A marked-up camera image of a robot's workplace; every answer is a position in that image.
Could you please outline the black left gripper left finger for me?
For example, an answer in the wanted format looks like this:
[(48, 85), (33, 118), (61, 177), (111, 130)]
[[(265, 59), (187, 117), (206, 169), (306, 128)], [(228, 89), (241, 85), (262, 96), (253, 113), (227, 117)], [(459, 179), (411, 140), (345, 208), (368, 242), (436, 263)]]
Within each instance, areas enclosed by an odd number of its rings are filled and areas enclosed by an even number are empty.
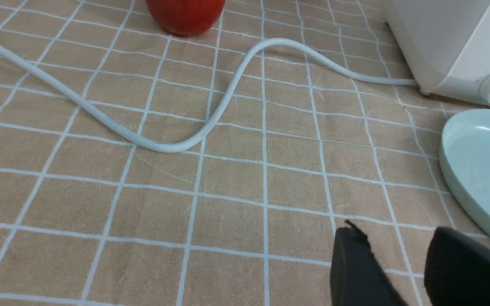
[(335, 231), (329, 285), (333, 306), (406, 306), (352, 221)]

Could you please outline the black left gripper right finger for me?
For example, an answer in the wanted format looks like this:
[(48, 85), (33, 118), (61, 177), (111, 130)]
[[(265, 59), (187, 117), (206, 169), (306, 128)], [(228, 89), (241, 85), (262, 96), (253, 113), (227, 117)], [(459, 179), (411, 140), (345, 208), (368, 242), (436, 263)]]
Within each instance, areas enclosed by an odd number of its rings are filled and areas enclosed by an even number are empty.
[(427, 250), (424, 287), (433, 306), (490, 306), (490, 248), (438, 227)]

